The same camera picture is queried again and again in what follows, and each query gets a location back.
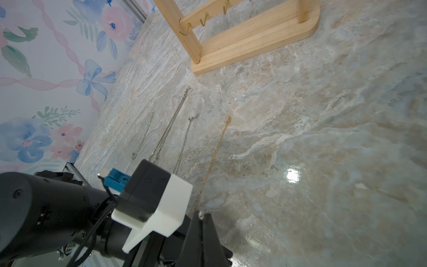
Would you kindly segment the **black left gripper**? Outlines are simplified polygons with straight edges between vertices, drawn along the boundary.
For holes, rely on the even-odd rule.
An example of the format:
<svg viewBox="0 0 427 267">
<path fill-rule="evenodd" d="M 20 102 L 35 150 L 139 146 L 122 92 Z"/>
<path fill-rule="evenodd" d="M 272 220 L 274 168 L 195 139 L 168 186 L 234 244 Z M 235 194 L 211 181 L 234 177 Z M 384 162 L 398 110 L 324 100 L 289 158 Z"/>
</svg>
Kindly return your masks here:
<svg viewBox="0 0 427 267">
<path fill-rule="evenodd" d="M 89 238 L 86 251 L 71 265 L 73 267 L 173 267 L 178 261 L 184 237 L 190 226 L 185 216 L 183 224 L 172 236 L 165 238 L 155 232 L 131 249 L 122 251 L 131 229 L 108 219 Z"/>
</svg>

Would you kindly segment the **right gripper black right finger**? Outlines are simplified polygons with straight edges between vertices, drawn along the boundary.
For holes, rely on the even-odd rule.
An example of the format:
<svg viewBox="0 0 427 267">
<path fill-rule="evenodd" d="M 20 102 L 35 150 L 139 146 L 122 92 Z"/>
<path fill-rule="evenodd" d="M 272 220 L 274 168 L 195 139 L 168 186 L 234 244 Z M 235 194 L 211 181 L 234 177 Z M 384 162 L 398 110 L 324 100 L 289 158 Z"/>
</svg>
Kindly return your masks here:
<svg viewBox="0 0 427 267">
<path fill-rule="evenodd" d="M 202 266 L 232 266 L 232 262 L 227 258 L 224 248 L 220 244 L 211 214 L 205 214 L 202 219 Z"/>
</svg>

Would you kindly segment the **wooden jewelry display stand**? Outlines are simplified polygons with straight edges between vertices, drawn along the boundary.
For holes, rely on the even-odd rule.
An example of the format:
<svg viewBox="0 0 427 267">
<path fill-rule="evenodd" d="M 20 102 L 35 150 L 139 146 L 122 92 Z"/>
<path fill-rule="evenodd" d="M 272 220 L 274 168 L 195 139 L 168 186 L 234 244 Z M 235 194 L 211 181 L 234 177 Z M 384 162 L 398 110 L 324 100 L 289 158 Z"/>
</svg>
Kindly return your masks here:
<svg viewBox="0 0 427 267">
<path fill-rule="evenodd" d="M 200 42 L 193 29 L 226 15 L 240 1 L 208 1 L 187 15 L 175 1 L 155 4 L 189 54 L 196 76 L 306 39 L 318 29 L 320 20 L 318 1 L 286 1 Z"/>
</svg>

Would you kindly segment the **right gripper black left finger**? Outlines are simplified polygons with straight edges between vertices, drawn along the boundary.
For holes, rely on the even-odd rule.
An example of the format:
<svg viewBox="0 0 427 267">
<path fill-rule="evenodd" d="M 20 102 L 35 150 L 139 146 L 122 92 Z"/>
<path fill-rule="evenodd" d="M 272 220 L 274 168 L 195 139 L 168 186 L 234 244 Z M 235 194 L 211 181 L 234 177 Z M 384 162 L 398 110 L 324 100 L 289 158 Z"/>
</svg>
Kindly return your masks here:
<svg viewBox="0 0 427 267">
<path fill-rule="evenodd" d="M 203 266 L 203 237 L 202 220 L 198 213 L 194 213 L 186 238 L 183 243 L 177 267 L 202 267 Z"/>
</svg>

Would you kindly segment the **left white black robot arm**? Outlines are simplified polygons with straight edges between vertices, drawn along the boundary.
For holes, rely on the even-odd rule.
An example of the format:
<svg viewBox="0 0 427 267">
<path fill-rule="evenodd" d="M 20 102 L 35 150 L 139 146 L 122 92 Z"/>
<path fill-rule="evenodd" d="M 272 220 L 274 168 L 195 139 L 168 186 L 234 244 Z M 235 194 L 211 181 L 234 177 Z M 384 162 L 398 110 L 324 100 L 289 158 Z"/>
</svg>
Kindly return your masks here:
<svg viewBox="0 0 427 267">
<path fill-rule="evenodd" d="M 1 174 L 1 261 L 37 256 L 75 243 L 126 259 L 152 233 L 185 228 L 192 186 L 159 168 L 136 171 L 115 195 L 47 177 Z"/>
</svg>

